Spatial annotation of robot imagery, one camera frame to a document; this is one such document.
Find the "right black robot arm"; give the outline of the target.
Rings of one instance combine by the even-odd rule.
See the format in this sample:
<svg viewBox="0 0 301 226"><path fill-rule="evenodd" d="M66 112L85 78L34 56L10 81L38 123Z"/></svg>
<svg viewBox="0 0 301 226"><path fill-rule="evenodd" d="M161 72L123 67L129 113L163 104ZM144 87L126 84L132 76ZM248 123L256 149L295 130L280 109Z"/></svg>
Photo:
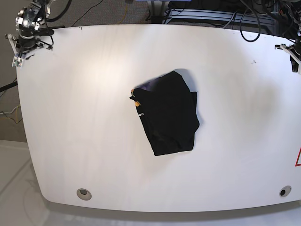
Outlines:
<svg viewBox="0 0 301 226"><path fill-rule="evenodd" d="M16 17L18 35L5 35L14 53L13 67L22 66L23 61L28 58L28 54L36 49L44 47L49 50L53 49L53 43L49 44L40 39L41 36L48 36L52 39L54 34L54 31L46 26L52 3L51 0L33 0L28 7L24 7L18 12Z"/></svg>

